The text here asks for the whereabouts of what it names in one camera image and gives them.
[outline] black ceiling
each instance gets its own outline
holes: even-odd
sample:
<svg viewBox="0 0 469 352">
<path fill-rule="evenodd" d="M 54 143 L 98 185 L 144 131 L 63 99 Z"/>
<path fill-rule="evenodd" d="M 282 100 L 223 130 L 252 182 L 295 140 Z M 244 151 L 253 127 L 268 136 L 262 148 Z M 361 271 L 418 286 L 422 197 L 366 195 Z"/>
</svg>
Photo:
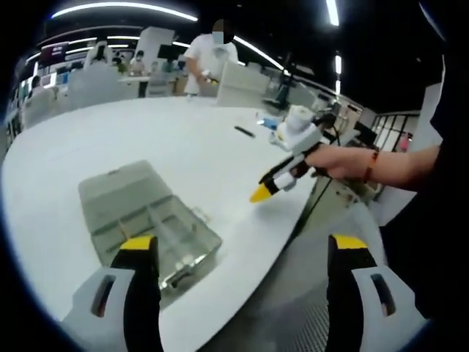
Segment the black ceiling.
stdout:
<svg viewBox="0 0 469 352">
<path fill-rule="evenodd" d="M 96 2 L 67 1 L 75 4 Z M 191 1 L 140 0 L 196 16 L 194 23 L 148 10 L 101 8 L 74 12 L 45 22 L 37 40 L 92 26 L 159 26 L 174 29 L 189 43 L 210 30 L 218 18 L 231 18 L 237 35 L 278 60 L 292 52 L 294 61 L 310 67 L 313 79 L 334 88 L 333 58 L 342 56 L 341 93 L 382 111 L 419 109 L 424 89 L 441 76 L 440 43 L 417 1 L 336 0 L 340 25 L 329 24 L 326 0 Z M 139 35 L 138 29 L 110 29 L 112 35 Z M 67 40 L 92 36 L 82 32 Z M 240 60 L 270 66 L 237 45 Z"/>
</svg>

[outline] round table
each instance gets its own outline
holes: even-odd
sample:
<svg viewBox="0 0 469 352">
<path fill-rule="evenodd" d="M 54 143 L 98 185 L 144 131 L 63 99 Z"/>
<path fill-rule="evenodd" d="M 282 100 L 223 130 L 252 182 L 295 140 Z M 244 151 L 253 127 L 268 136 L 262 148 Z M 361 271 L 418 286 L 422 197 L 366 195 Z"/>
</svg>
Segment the round table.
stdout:
<svg viewBox="0 0 469 352">
<path fill-rule="evenodd" d="M 165 351 L 195 351 L 256 290 L 287 242 L 316 182 L 251 204 L 259 178 L 287 154 L 268 143 L 256 109 L 211 99 L 135 99 L 62 114 L 21 133 L 3 163 L 12 249 L 38 301 L 55 319 L 99 267 L 78 184 L 146 159 L 223 239 L 218 265 L 160 315 Z M 255 134 L 246 136 L 238 125 Z"/>
</svg>

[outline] red bracelet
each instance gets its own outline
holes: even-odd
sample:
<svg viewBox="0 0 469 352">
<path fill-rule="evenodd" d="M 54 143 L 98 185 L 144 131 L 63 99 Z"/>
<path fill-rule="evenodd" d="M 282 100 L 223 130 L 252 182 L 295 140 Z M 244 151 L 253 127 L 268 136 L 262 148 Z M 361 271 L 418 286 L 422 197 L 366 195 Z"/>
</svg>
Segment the red bracelet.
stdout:
<svg viewBox="0 0 469 352">
<path fill-rule="evenodd" d="M 363 176 L 363 182 L 364 183 L 367 183 L 370 176 L 372 175 L 372 171 L 373 171 L 374 165 L 376 165 L 376 159 L 378 159 L 379 154 L 380 154 L 379 150 L 374 151 L 372 159 L 369 162 L 368 167 L 366 168 L 365 176 Z"/>
</svg>

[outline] black marker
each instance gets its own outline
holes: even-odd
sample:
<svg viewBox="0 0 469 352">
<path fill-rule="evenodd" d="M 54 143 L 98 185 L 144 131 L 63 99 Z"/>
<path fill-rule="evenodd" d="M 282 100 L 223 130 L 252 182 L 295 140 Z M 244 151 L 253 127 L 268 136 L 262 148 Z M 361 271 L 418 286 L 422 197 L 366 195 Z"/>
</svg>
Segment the black marker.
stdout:
<svg viewBox="0 0 469 352">
<path fill-rule="evenodd" d="M 251 138 L 256 138 L 254 133 L 249 132 L 240 126 L 235 126 L 234 128 L 237 129 L 239 132 L 244 133 L 246 136 L 250 136 Z"/>
</svg>

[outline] yellow tip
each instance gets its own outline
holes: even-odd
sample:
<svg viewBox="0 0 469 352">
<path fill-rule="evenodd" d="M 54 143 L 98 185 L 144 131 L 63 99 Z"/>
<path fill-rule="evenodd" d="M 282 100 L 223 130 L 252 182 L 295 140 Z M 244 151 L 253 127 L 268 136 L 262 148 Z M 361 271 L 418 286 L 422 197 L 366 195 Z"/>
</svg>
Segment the yellow tip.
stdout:
<svg viewBox="0 0 469 352">
<path fill-rule="evenodd" d="M 257 203 L 261 202 L 262 200 L 266 200 L 267 198 L 270 198 L 272 194 L 270 194 L 269 190 L 267 187 L 265 187 L 264 183 L 261 183 L 259 187 L 257 187 L 257 190 L 253 193 L 251 198 L 249 199 L 251 203 Z"/>
</svg>

